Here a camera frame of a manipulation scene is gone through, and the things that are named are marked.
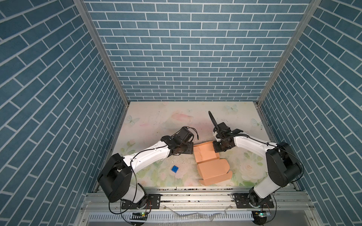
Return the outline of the pink cardboard paper box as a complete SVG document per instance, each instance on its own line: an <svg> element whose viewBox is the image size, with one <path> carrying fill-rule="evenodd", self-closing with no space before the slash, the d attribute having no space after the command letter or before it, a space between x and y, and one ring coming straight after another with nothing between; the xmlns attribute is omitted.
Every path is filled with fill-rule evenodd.
<svg viewBox="0 0 362 226"><path fill-rule="evenodd" d="M221 159L214 150L213 141L201 143L193 147L197 170L201 176L199 181L203 186L214 185L230 180L233 172L226 159Z"/></svg>

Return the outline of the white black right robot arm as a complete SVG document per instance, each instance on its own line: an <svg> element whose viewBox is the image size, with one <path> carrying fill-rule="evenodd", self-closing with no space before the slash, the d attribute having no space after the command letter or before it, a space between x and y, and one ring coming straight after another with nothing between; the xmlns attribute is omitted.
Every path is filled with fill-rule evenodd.
<svg viewBox="0 0 362 226"><path fill-rule="evenodd" d="M273 192L293 182L296 177L304 173L301 161L296 157L290 145L258 140L242 130L231 130L224 122L218 124L212 120L213 142L216 153L225 152L234 147L244 148L266 159L267 176L249 191L249 202L258 206Z"/></svg>

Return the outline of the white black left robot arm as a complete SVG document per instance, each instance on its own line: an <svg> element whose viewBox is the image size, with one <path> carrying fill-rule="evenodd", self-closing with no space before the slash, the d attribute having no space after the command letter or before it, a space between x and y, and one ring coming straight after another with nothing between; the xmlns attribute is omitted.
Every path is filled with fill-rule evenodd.
<svg viewBox="0 0 362 226"><path fill-rule="evenodd" d="M190 130L191 127L183 126L175 134L163 136L160 141L138 153L112 155L97 178L108 201L126 200L143 207L148 194L137 182L136 173L170 156L193 154L195 135Z"/></svg>

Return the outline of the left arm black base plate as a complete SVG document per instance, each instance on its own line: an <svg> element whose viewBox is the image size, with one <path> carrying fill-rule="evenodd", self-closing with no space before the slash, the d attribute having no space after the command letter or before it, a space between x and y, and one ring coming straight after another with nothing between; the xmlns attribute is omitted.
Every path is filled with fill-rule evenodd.
<svg viewBox="0 0 362 226"><path fill-rule="evenodd" d="M139 202L134 203L129 200L123 200L121 202L121 209L122 210L135 210L135 209L145 209L153 210L159 209L161 202L161 194L148 194L145 195Z"/></svg>

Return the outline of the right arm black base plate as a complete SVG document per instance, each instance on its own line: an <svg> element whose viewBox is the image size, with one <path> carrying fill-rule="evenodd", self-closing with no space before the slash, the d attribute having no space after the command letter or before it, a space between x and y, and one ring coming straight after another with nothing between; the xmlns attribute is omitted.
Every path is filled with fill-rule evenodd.
<svg viewBox="0 0 362 226"><path fill-rule="evenodd" d="M233 193L231 195L231 198L234 200L238 209L259 209L262 207L270 209L274 208L274 203L271 195L267 196L266 198L260 198L254 193Z"/></svg>

